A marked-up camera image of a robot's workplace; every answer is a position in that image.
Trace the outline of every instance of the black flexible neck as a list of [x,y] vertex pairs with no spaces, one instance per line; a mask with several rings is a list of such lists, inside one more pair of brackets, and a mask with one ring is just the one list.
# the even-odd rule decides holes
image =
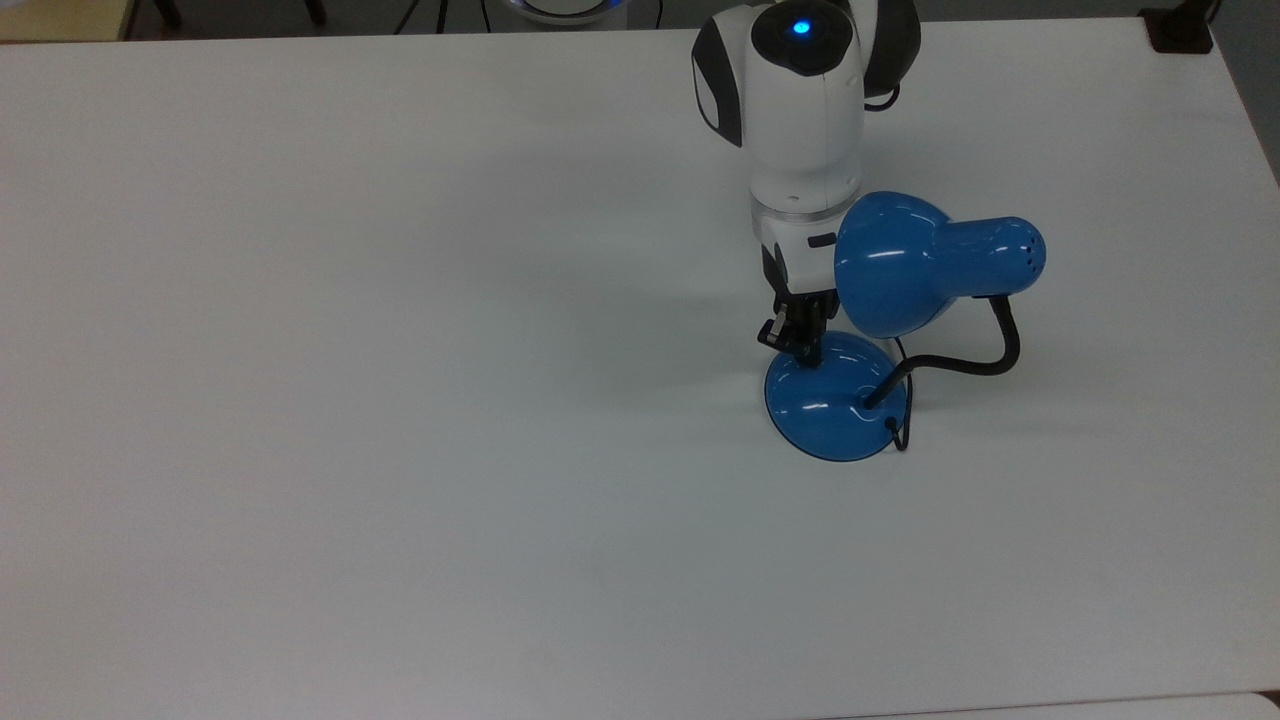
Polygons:
[[993,295],[987,300],[991,302],[991,310],[996,314],[996,322],[1000,323],[1000,334],[1005,338],[1005,354],[1000,360],[995,363],[974,363],[973,360],[957,360],[941,355],[914,355],[893,368],[893,372],[884,378],[884,382],[867,396],[867,400],[863,401],[863,407],[870,410],[883,402],[888,397],[888,393],[897,387],[897,383],[902,382],[911,374],[911,370],[918,368],[938,368],[968,375],[998,375],[1007,373],[1018,363],[1018,356],[1023,351],[1023,342],[1018,337],[1018,325],[1014,323],[1014,311],[1009,307],[1009,296]]

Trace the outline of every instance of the blue desk lamp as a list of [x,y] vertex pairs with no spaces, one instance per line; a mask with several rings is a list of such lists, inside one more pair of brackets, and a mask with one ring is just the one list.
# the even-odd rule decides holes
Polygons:
[[836,290],[854,325],[873,338],[899,338],[941,315],[957,297],[991,302],[1005,340],[995,363],[916,355],[895,365],[870,341],[850,333],[822,337],[817,366],[778,355],[764,400],[774,425],[797,448],[823,460],[869,457],[890,442],[905,447],[910,393],[902,380],[918,368],[998,375],[1018,361],[1018,327],[1009,296],[1044,268],[1044,240],[1019,218],[954,223],[924,200],[873,192],[850,208],[835,251]]

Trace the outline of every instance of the black object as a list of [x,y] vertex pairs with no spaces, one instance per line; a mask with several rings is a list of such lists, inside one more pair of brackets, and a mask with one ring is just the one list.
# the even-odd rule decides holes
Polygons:
[[902,86],[896,85],[893,86],[893,92],[888,96],[888,100],[881,102],[879,105],[872,105],[870,102],[864,102],[863,110],[867,110],[868,113],[883,113],[884,110],[892,108],[893,102],[897,102],[897,96],[901,92],[902,92]]
[[[412,3],[408,4],[408,9],[404,10],[403,15],[401,15],[401,22],[396,24],[396,29],[392,31],[392,35],[399,35],[401,32],[404,32],[404,26],[407,26],[408,24],[408,19],[411,17],[413,17],[413,10],[417,9],[417,3],[419,3],[419,0],[413,0]],[[448,6],[449,6],[449,0],[442,0],[440,1],[440,12],[435,15],[435,32],[436,32],[436,35],[439,35],[440,32],[444,31],[444,27],[443,27],[444,26],[444,13],[445,13],[445,10],[448,10]]]
[[1184,0],[1172,10],[1146,8],[1138,12],[1147,23],[1147,37],[1156,53],[1204,55],[1213,49],[1208,23],[1221,0]]
[[815,234],[809,238],[809,247],[831,247],[832,245],[836,245],[836,233],[833,232]]
[[[325,13],[324,0],[303,0],[307,6],[307,14],[311,15],[311,22],[323,26],[329,20],[329,14]],[[156,10],[160,10],[160,17],[164,19],[164,24],[178,29],[182,27],[182,13],[178,12],[178,5],[173,0],[155,0]]]
[[324,10],[324,3],[321,0],[303,0],[307,5],[307,14],[311,15],[311,22],[323,26],[329,22],[329,13]]
[[[801,24],[804,32],[796,32]],[[852,19],[827,0],[785,0],[760,13],[751,26],[755,51],[803,77],[835,69],[852,41]]]
[[1018,324],[1014,323],[1014,311],[1009,307],[1009,296],[993,295],[987,300],[991,302],[991,310],[996,314],[996,322],[1000,323],[1000,334],[1005,338],[1005,354],[1000,360],[995,363],[974,363],[973,360],[959,360],[941,355],[915,355],[908,357],[899,363],[893,368],[893,372],[867,396],[867,400],[863,401],[863,407],[870,410],[879,405],[888,397],[890,391],[897,383],[902,382],[902,378],[910,377],[911,370],[919,368],[938,368],[966,375],[1000,375],[1007,373],[1018,363],[1018,356],[1023,352],[1023,342],[1018,336]]
[[712,91],[716,101],[716,115],[719,124],[712,124],[703,111],[703,104],[698,104],[698,111],[703,114],[707,126],[714,129],[724,140],[737,147],[742,146],[742,102],[737,96],[737,82],[733,79],[733,65],[728,60],[728,50],[724,49],[724,40],[719,35],[716,19],[709,19],[703,24],[694,40],[694,73],[701,73],[707,81],[707,88]]
[[[764,247],[760,247],[760,255],[764,279],[773,288],[773,311],[782,311],[783,315],[781,320],[765,320],[755,340],[794,356],[805,368],[817,368],[822,364],[822,336],[827,332],[827,320],[840,311],[840,296],[835,290],[792,295],[787,290],[787,269],[781,249],[777,259]],[[780,322],[782,327],[774,327]]]
[[160,10],[160,17],[164,18],[164,24],[178,29],[182,27],[182,13],[178,12],[178,6],[173,4],[173,0],[156,0],[156,10]]
[[[895,92],[920,54],[920,15],[914,0],[879,0],[876,5],[876,40],[863,73],[863,92],[877,97]],[[893,104],[895,95],[884,108]]]

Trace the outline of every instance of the black cable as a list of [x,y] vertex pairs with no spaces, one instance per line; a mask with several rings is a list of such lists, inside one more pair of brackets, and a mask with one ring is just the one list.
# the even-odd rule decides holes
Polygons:
[[897,387],[897,383],[902,382],[902,378],[910,377],[911,370],[918,368],[938,368],[966,375],[998,375],[1007,373],[1018,363],[1018,356],[1023,351],[1023,342],[1018,337],[1018,324],[1014,323],[1014,311],[1009,307],[1009,296],[992,295],[987,300],[991,302],[992,313],[996,314],[996,322],[1000,323],[1000,334],[1005,338],[1005,354],[1000,360],[995,363],[974,363],[973,360],[943,357],[941,355],[915,355],[908,357],[899,363],[893,368],[893,372],[884,378],[884,382],[867,396],[867,400],[863,401],[863,407],[870,410],[883,402],[888,397],[888,393]]
[[449,15],[449,0],[440,0],[440,12],[435,14],[435,35],[444,35],[444,18]]
[[[417,3],[419,3],[419,0],[413,0],[412,3],[410,3],[410,4],[408,4],[408,10],[404,10],[404,17],[403,17],[403,18],[401,18],[401,22],[399,22],[399,24],[398,24],[398,26],[396,26],[396,31],[394,31],[394,32],[392,32],[392,35],[399,35],[399,33],[401,33],[401,32],[402,32],[402,31],[404,29],[404,26],[407,26],[407,24],[408,24],[408,18],[410,18],[410,15],[412,15],[412,14],[413,14],[413,10],[416,10],[416,9],[417,9]],[[442,9],[442,10],[444,9],[444,5],[445,5],[445,4],[447,4],[447,0],[442,0],[442,1],[440,1],[440,9]]]
[[892,108],[893,102],[897,102],[897,95],[901,91],[902,91],[902,83],[897,83],[893,86],[893,92],[888,96],[888,100],[881,102],[879,105],[872,105],[869,102],[864,102],[863,110],[867,110],[868,113],[883,113],[884,110]]
[[[906,348],[902,347],[902,338],[895,337],[893,343],[897,345],[897,355],[906,360]],[[902,452],[906,450],[908,443],[911,442],[911,405],[915,398],[915,382],[911,379],[910,373],[906,375],[906,407],[902,410],[902,425],[899,427],[897,418],[888,418],[884,420],[884,427],[888,432],[893,433],[893,447]]]

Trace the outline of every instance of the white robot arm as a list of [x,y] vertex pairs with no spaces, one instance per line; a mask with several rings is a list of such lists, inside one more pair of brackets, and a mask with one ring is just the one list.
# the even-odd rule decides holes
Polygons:
[[864,99],[920,46],[911,0],[785,0],[710,18],[694,44],[703,119],[751,158],[751,220],[777,316],[759,340],[817,363],[840,301],[836,231],[861,182]]

